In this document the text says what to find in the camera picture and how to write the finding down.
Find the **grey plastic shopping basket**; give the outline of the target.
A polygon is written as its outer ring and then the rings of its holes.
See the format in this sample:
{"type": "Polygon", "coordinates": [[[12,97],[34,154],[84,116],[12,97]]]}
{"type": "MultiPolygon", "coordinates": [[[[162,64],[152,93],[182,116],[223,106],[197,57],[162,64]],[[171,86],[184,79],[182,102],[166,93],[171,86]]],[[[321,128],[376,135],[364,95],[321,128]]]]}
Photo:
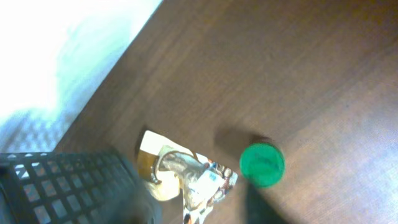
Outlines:
{"type": "Polygon", "coordinates": [[[161,223],[159,203],[117,151],[1,154],[1,223],[161,223]]]}

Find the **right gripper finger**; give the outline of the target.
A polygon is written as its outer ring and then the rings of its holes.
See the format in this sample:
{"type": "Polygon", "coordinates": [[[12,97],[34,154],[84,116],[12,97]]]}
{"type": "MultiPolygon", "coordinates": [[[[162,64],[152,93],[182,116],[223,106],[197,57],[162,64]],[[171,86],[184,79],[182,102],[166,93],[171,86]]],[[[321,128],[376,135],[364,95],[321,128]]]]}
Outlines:
{"type": "Polygon", "coordinates": [[[247,224],[288,224],[252,184],[246,188],[244,204],[247,224]]]}

